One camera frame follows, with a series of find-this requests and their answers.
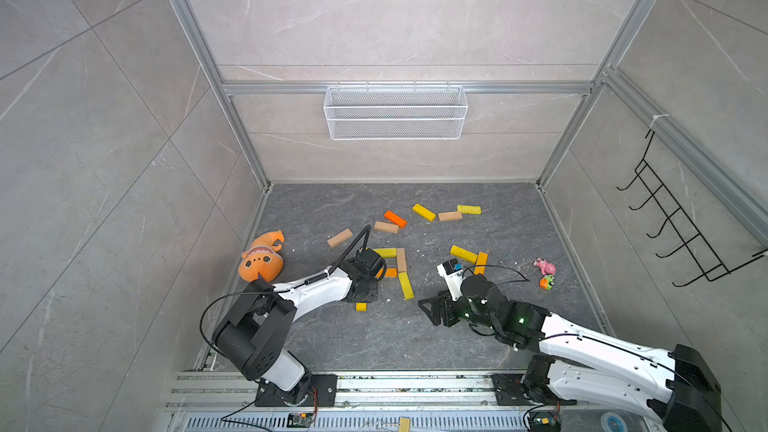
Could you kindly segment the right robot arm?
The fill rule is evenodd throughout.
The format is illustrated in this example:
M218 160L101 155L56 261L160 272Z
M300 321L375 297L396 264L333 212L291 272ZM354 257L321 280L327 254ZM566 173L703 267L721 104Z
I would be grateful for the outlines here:
M721 387L703 356L633 344L591 330L548 309L507 298L482 275L455 272L447 289L421 299L433 325L466 322L483 337L533 353L519 379L495 375L499 396L519 393L534 405L587 402L617 408L666 431L723 431Z

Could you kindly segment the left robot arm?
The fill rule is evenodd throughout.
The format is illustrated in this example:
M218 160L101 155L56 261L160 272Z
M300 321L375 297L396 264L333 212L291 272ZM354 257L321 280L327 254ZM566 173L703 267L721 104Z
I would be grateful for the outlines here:
M274 281L283 268L283 232L257 237L238 266L246 287L231 295L234 303L212 332L199 329L202 338L247 380L274 386L286 404L315 397L310 370L284 345L295 320L324 305L377 300L386 262L368 247L371 229L365 226L331 265L285 283Z

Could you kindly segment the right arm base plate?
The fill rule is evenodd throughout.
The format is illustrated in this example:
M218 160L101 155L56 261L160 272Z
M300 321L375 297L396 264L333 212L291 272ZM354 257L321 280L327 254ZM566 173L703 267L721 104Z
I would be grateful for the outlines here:
M576 405L576 400L566 400L554 392L549 372L556 360L546 355L534 355L524 374L497 373L491 381L499 406L525 405Z

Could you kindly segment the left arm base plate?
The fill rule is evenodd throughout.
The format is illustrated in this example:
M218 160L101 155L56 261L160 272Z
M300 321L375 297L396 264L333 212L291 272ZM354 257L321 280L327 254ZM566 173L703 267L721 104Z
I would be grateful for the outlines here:
M276 384L262 379L256 395L256 407L315 406L332 407L337 394L338 376L316 374L302 378L292 389L285 391Z

